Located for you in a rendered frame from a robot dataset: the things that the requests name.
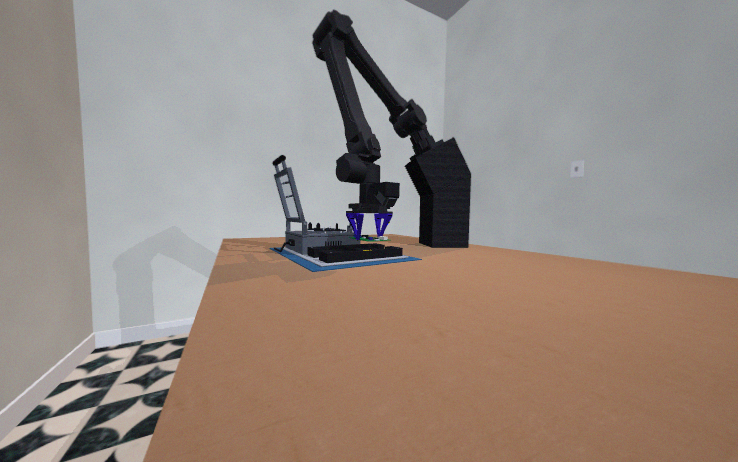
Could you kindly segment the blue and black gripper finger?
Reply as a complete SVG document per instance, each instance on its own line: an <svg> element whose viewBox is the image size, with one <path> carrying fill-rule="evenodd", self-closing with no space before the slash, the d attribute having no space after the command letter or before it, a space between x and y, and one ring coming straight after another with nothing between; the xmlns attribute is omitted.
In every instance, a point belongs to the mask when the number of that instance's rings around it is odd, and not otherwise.
<svg viewBox="0 0 738 462"><path fill-rule="evenodd" d="M384 231L385 231L387 225L389 224L392 216L393 216L393 214L374 214L377 236L383 236ZM380 232L381 219L384 219L384 222L383 222L383 225L382 225L382 228L381 228L381 232Z"/></svg>
<svg viewBox="0 0 738 462"><path fill-rule="evenodd" d="M346 213L346 217L353 229L354 235L356 240L360 239L361 236L361 230L362 230L362 224L363 224L363 217L364 214L361 213ZM357 228L356 228L356 224Z"/></svg>

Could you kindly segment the green circuit board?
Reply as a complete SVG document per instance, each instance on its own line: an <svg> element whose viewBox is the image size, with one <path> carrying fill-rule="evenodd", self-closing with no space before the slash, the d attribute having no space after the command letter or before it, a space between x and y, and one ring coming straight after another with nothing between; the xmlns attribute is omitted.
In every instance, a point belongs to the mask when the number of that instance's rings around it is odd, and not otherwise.
<svg viewBox="0 0 738 462"><path fill-rule="evenodd" d="M354 237L351 237L351 238L352 239L356 239L355 238L355 235L354 235ZM388 239L388 237L385 237L385 236L378 236L378 238L376 238L376 237L368 237L368 235L362 235L362 237L360 236L360 239L359 240L368 241L368 242L371 242L371 241L390 241Z"/></svg>

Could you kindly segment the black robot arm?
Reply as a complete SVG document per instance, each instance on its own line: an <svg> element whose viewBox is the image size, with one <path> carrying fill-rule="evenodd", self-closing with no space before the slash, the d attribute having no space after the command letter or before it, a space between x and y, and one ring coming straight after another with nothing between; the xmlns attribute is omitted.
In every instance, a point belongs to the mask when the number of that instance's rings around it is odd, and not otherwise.
<svg viewBox="0 0 738 462"><path fill-rule="evenodd" d="M435 143L427 130L423 109L413 99L407 102L399 95L359 41L352 23L349 16L336 10L327 12L314 31L312 41L316 57L322 61L326 59L345 128L348 153L336 160L336 177L341 182L372 183L360 185L360 203L393 207L399 198L400 183L380 183L380 166L373 163L381 157L380 144L364 116L347 58L387 107L392 116L389 121L397 135L401 138L411 136L416 154L410 160L444 141Z"/></svg>

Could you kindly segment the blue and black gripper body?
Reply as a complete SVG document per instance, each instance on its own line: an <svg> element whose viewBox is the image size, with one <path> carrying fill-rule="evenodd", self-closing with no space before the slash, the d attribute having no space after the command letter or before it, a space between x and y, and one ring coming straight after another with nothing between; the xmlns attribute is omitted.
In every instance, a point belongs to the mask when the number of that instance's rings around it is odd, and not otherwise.
<svg viewBox="0 0 738 462"><path fill-rule="evenodd" d="M393 214L393 212L387 211L387 209L390 209L390 207L382 206L382 204L360 203L360 185L363 185L363 184L372 184L372 183L360 183L359 184L359 203L349 204L349 209L352 209L352 211L359 211L359 212L346 211L346 213Z"/></svg>

